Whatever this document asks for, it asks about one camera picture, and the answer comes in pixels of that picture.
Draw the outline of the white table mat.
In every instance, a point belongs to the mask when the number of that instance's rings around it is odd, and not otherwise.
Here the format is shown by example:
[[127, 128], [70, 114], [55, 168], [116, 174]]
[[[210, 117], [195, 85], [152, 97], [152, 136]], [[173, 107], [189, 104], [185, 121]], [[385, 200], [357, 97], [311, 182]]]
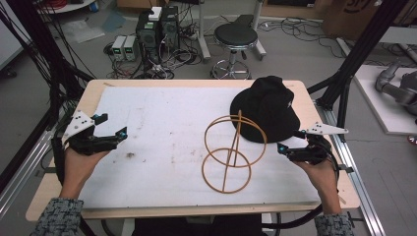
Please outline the white table mat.
[[235, 129], [228, 114], [238, 88], [106, 88], [95, 134], [125, 128], [84, 186], [87, 208], [310, 204], [319, 197], [274, 144], [239, 143], [235, 167], [223, 166]]

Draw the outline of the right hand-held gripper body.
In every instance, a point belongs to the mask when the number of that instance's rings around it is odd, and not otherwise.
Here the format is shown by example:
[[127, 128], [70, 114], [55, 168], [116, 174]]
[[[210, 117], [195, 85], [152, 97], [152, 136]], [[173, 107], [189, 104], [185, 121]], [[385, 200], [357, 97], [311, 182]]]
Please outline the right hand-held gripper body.
[[307, 135], [303, 139], [307, 142], [305, 147], [289, 148], [287, 158], [290, 161], [306, 161], [316, 165], [332, 156], [331, 144], [324, 135], [347, 134], [348, 130], [328, 124], [316, 122], [311, 128], [304, 130]]

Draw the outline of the aluminium rail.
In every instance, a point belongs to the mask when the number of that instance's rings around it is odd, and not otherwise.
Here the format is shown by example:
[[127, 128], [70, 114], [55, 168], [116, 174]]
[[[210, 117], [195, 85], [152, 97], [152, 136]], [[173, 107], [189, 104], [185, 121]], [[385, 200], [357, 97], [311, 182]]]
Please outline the aluminium rail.
[[344, 140], [343, 135], [331, 135], [330, 136], [334, 149], [336, 150], [341, 161], [348, 167], [352, 167], [353, 171], [348, 174], [350, 182], [359, 198], [360, 211], [362, 218], [368, 228], [371, 236], [387, 236], [382, 223], [377, 215], [377, 212], [373, 206], [372, 200], [366, 190], [364, 182], [362, 181], [359, 170], [354, 161], [353, 155], [348, 147], [347, 142]]

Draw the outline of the person's left hand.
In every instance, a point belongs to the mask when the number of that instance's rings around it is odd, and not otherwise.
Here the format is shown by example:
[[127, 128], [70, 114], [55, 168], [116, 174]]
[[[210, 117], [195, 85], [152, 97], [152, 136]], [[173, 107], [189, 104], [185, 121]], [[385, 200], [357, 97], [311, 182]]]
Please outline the person's left hand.
[[59, 197], [77, 199], [96, 165], [108, 151], [84, 155], [68, 147], [65, 150], [64, 182]]

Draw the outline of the grey bench power supply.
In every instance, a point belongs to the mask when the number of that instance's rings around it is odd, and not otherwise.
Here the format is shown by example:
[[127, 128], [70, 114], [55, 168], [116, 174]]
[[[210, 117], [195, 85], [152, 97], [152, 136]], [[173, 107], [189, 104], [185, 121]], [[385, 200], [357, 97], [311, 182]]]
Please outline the grey bench power supply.
[[124, 52], [124, 43], [126, 37], [124, 35], [119, 35], [116, 37], [115, 41], [112, 44], [112, 52], [113, 56], [117, 61], [124, 61], [126, 59], [125, 52]]
[[137, 59], [136, 38], [133, 35], [128, 35], [126, 37], [124, 51], [128, 61], [135, 61]]

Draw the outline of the cardboard box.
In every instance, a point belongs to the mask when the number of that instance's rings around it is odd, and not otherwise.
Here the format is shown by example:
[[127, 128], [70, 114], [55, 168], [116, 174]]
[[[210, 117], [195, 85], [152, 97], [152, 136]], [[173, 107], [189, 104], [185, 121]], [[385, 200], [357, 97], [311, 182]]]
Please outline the cardboard box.
[[332, 0], [322, 23], [328, 37], [357, 40], [385, 0]]

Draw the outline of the white box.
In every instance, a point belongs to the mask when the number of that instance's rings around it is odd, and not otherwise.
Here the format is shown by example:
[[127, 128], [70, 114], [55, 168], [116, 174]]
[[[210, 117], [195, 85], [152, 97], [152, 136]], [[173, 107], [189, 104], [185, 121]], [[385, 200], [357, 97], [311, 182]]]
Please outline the white box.
[[162, 13], [161, 7], [158, 7], [158, 6], [152, 7], [149, 13], [149, 20], [152, 22], [158, 22], [161, 17], [161, 13]]

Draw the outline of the black computer tower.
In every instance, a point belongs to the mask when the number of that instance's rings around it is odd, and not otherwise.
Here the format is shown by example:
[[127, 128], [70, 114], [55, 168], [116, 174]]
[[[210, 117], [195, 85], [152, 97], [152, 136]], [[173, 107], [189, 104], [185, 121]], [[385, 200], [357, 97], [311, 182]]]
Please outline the black computer tower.
[[163, 41], [167, 48], [172, 50], [179, 48], [179, 21], [178, 7], [168, 6], [162, 8], [161, 26]]
[[140, 14], [136, 26], [136, 34], [139, 43], [142, 45], [142, 51], [151, 62], [158, 64], [159, 56], [157, 50], [160, 44], [159, 21], [151, 21], [148, 13]]

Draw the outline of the clear plastic sheet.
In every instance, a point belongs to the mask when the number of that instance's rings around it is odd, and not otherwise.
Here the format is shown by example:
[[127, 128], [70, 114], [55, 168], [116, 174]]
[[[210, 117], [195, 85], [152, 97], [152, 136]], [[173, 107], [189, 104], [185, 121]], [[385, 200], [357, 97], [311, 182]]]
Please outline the clear plastic sheet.
[[86, 21], [73, 21], [62, 26], [69, 41], [82, 43], [105, 36], [101, 28], [91, 28]]

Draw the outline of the white floor board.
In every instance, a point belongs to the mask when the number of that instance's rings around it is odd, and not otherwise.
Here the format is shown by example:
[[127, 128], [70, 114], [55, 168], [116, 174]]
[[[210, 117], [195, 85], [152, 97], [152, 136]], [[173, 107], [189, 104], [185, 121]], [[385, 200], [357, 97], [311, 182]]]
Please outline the white floor board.
[[377, 76], [385, 69], [385, 66], [362, 65], [355, 82], [386, 134], [417, 135], [417, 117], [409, 114], [393, 97], [375, 89]]

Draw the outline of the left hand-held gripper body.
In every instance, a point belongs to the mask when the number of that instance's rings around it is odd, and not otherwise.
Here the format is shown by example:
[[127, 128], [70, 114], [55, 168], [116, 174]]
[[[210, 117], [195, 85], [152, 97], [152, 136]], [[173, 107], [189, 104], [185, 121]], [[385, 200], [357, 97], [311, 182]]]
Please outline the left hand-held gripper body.
[[93, 124], [91, 117], [82, 110], [76, 110], [61, 138], [62, 145], [85, 155], [116, 149], [119, 142], [116, 141], [115, 134], [96, 136], [94, 130], [98, 125]]

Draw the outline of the black bucket hat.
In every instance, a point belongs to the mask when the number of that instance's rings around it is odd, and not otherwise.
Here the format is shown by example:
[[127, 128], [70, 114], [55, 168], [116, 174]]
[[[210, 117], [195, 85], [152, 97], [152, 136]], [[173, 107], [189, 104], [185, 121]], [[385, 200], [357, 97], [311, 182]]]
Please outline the black bucket hat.
[[292, 108], [294, 93], [277, 76], [256, 79], [240, 91], [230, 104], [229, 113], [255, 122], [266, 134], [267, 143], [285, 141], [300, 128], [300, 120]]

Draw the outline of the person's dark lap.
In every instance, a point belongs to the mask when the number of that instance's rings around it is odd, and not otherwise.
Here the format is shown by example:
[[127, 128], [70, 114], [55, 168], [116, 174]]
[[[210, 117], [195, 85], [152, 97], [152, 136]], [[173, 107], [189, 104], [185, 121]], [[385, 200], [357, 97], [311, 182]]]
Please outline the person's dark lap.
[[137, 218], [132, 236], [265, 236], [260, 214], [216, 215], [213, 221], [186, 217]]

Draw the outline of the black metal frame post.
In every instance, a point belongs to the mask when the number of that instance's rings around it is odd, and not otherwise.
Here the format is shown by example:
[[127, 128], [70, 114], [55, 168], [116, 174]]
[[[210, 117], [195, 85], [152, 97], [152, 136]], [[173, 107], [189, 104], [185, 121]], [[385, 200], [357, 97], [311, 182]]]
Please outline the black metal frame post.
[[407, 2], [408, 0], [383, 0], [340, 68], [331, 77], [307, 88], [308, 94], [326, 89], [324, 94], [316, 100], [317, 104], [325, 111], [332, 111], [334, 103], [339, 99], [336, 116], [338, 128], [345, 127], [350, 84], [356, 72]]

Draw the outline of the person's right hand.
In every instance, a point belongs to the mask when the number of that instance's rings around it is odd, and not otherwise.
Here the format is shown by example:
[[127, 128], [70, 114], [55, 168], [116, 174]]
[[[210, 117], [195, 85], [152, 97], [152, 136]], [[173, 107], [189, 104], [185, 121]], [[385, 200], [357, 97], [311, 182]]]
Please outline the person's right hand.
[[307, 162], [295, 161], [295, 164], [303, 169], [311, 183], [318, 191], [323, 206], [324, 214], [341, 214], [336, 176], [329, 160], [312, 165]]

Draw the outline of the black round stool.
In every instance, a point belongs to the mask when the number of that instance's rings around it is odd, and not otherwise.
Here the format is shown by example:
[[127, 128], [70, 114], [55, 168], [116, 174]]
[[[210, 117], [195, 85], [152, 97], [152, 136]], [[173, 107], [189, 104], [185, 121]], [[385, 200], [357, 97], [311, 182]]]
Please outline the black round stool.
[[257, 33], [249, 26], [231, 23], [216, 28], [213, 37], [217, 44], [228, 49], [230, 53], [228, 59], [220, 60], [212, 66], [210, 76], [219, 80], [250, 79], [250, 70], [245, 63], [237, 60], [237, 53], [240, 52], [246, 60], [245, 51], [257, 44]]

